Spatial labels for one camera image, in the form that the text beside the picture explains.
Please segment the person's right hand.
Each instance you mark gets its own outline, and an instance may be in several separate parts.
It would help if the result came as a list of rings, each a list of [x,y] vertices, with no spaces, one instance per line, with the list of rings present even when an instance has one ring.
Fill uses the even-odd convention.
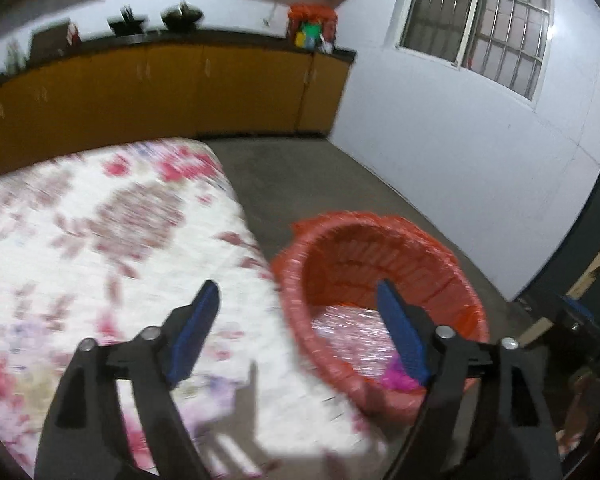
[[[600,414],[600,378],[582,375],[572,385],[574,398],[568,408],[564,428],[556,432],[558,453],[564,458],[573,451]]]

